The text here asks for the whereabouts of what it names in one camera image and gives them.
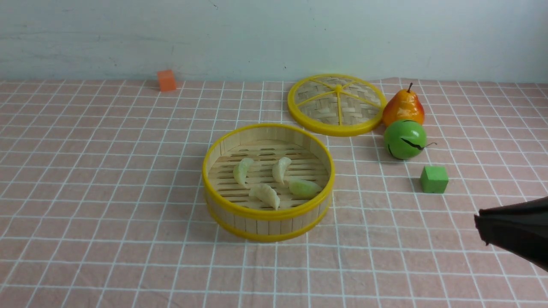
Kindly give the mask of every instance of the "green apple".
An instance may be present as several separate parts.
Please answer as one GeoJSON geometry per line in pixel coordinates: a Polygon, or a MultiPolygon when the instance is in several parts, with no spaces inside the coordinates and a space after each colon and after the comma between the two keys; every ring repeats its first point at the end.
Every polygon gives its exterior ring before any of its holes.
{"type": "Polygon", "coordinates": [[[384,147],[395,158],[413,158],[427,147],[426,132],[416,121],[395,121],[384,132],[384,147]]]}

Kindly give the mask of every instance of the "black object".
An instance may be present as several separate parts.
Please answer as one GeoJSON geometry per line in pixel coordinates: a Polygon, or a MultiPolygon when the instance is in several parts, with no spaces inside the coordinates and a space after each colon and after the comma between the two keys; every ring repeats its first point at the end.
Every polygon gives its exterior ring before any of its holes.
{"type": "Polygon", "coordinates": [[[514,253],[548,272],[548,197],[481,209],[474,221],[486,245],[514,253]]]}

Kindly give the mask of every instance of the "bamboo steamer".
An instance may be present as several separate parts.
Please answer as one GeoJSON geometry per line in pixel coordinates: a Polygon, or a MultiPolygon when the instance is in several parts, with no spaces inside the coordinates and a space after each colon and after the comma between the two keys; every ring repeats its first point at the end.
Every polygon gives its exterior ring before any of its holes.
{"type": "Polygon", "coordinates": [[[310,133],[284,124],[262,123],[234,130],[215,142],[203,162],[205,201],[212,218],[225,230],[260,242],[284,241],[316,226],[331,205],[335,165],[327,148],[310,133]],[[315,181],[323,190],[312,199],[300,199],[286,184],[274,181],[273,165],[282,157],[292,160],[286,178],[315,181]],[[280,198],[274,210],[233,178],[234,166],[244,157],[254,160],[246,182],[251,188],[270,185],[280,198]]]}
{"type": "Polygon", "coordinates": [[[381,123],[384,94],[356,77],[322,74],[296,83],[288,94],[289,113],[306,129],[323,135],[358,136],[381,123]]]}

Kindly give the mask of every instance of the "yellow rim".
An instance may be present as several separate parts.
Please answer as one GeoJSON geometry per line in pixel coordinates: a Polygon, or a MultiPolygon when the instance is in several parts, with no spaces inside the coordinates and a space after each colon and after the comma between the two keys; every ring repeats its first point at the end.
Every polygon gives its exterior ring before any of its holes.
{"type": "Polygon", "coordinates": [[[329,136],[335,136],[335,137],[348,137],[348,136],[357,136],[357,135],[368,133],[371,130],[373,130],[375,127],[377,127],[380,124],[381,120],[382,120],[383,109],[386,106],[387,101],[386,101],[386,98],[385,98],[384,94],[377,87],[375,87],[374,85],[372,85],[371,83],[369,83],[367,81],[361,80],[361,79],[356,78],[356,77],[347,76],[347,75],[321,74],[321,75],[315,75],[315,76],[312,76],[312,77],[309,77],[309,78],[305,78],[305,79],[299,81],[298,83],[296,83],[291,88],[291,90],[289,91],[289,94],[288,94],[288,97],[287,97],[287,104],[288,104],[289,113],[291,113],[291,116],[293,116],[293,118],[299,124],[301,124],[303,127],[305,127],[306,129],[308,129],[312,132],[318,133],[318,134],[322,134],[322,135],[329,135],[329,136]],[[352,80],[351,82],[349,82],[349,83],[347,83],[347,84],[345,84],[344,86],[341,87],[342,93],[345,94],[345,95],[354,97],[358,100],[361,100],[366,104],[370,104],[370,105],[378,107],[379,108],[379,113],[377,113],[377,115],[374,118],[372,118],[371,120],[369,120],[367,122],[364,122],[362,124],[342,126],[341,125],[341,118],[340,118],[341,115],[342,115],[341,114],[341,104],[340,104],[340,92],[337,92],[335,87],[332,87],[331,85],[328,85],[328,84],[325,84],[323,82],[315,80],[316,78],[329,77],[329,76],[352,80]],[[333,92],[337,93],[337,103],[339,105],[339,125],[338,126],[325,124],[325,123],[313,120],[313,119],[309,118],[308,116],[304,115],[299,110],[298,106],[305,103],[306,101],[304,101],[304,102],[302,102],[298,105],[295,104],[295,100],[294,100],[295,91],[301,85],[303,85],[304,83],[309,82],[309,81],[313,81],[313,82],[316,82],[316,83],[319,83],[319,84],[323,84],[324,86],[326,86],[326,87],[333,90],[331,92],[322,93],[322,94],[319,94],[317,96],[326,95],[326,94],[330,94],[330,93],[333,93],[333,92]],[[347,93],[347,92],[344,91],[344,89],[346,87],[348,87],[350,84],[358,83],[358,82],[363,83],[363,84],[371,87],[373,89],[373,91],[375,91],[375,93],[379,96],[379,99],[381,101],[380,106],[377,105],[377,104],[374,104],[374,103],[372,103],[372,102],[370,102],[366,99],[359,98],[355,95],[352,95],[351,93],[347,93]]]}
{"type": "Polygon", "coordinates": [[[252,218],[252,219],[258,219],[258,220],[285,220],[285,219],[291,219],[291,218],[297,217],[299,215],[302,215],[304,213],[311,211],[313,208],[319,206],[330,195],[331,191],[333,190],[333,185],[335,182],[335,164],[333,163],[333,158],[331,157],[331,154],[329,154],[329,151],[327,150],[326,146],[323,145],[323,143],[318,138],[316,138],[309,132],[299,129],[297,127],[293,127],[285,124],[261,123],[261,124],[254,124],[254,125],[238,128],[224,135],[219,140],[217,140],[209,148],[208,152],[205,154],[205,158],[202,164],[202,179],[204,181],[205,192],[209,194],[209,196],[211,196],[213,201],[215,201],[218,205],[220,205],[225,210],[233,214],[237,214],[238,216],[241,216],[244,218],[252,218]],[[233,202],[228,201],[227,199],[224,199],[215,189],[213,189],[213,185],[211,185],[207,176],[207,161],[209,160],[209,156],[211,155],[211,152],[216,147],[218,147],[219,144],[226,138],[234,134],[240,133],[244,130],[258,128],[258,127],[281,127],[285,129],[291,129],[298,133],[308,136],[309,138],[317,142],[320,145],[320,147],[322,147],[323,151],[326,153],[329,159],[331,173],[329,175],[329,180],[327,181],[325,188],[316,197],[295,208],[282,209],[277,211],[264,211],[264,210],[256,210],[256,209],[241,207],[233,202]]]}
{"type": "Polygon", "coordinates": [[[294,231],[294,232],[291,232],[291,233],[286,233],[286,234],[281,234],[281,235],[261,235],[261,234],[254,234],[254,233],[249,233],[249,232],[245,232],[245,231],[236,229],[236,228],[226,224],[224,221],[220,220],[219,217],[217,217],[217,215],[215,215],[215,212],[213,212],[213,209],[211,208],[211,206],[209,205],[209,203],[207,201],[205,202],[205,204],[207,206],[207,210],[209,212],[209,215],[211,215],[211,217],[226,231],[228,231],[228,232],[230,232],[230,233],[232,233],[236,236],[249,239],[251,241],[279,242],[279,241],[286,241],[288,239],[296,238],[296,237],[301,236],[301,235],[307,233],[308,231],[312,230],[312,228],[314,228],[317,224],[319,224],[319,222],[322,221],[322,219],[327,214],[327,210],[331,206],[331,200],[329,201],[329,205],[326,207],[326,209],[323,210],[322,214],[320,214],[320,216],[318,216],[318,218],[316,218],[311,224],[307,225],[304,228],[298,229],[297,231],[294,231]]]}

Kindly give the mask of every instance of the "dumpling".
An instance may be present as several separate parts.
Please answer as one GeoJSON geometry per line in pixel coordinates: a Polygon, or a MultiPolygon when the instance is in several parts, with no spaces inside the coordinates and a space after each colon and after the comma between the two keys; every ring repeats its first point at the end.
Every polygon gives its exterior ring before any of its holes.
{"type": "Polygon", "coordinates": [[[273,207],[274,210],[279,208],[279,197],[278,194],[272,187],[267,184],[261,183],[257,184],[249,190],[249,196],[255,197],[269,206],[273,207]]]}
{"type": "Polygon", "coordinates": [[[282,157],[278,160],[274,167],[272,167],[272,177],[274,178],[274,181],[283,184],[283,176],[290,164],[291,159],[287,157],[282,157]]]}
{"type": "Polygon", "coordinates": [[[246,185],[247,171],[253,164],[253,159],[246,157],[242,159],[236,166],[234,166],[233,175],[236,183],[242,185],[244,188],[248,188],[246,185]]]}
{"type": "Polygon", "coordinates": [[[311,181],[291,179],[289,180],[289,191],[297,197],[314,198],[319,192],[322,191],[322,188],[318,184],[311,181]]]}

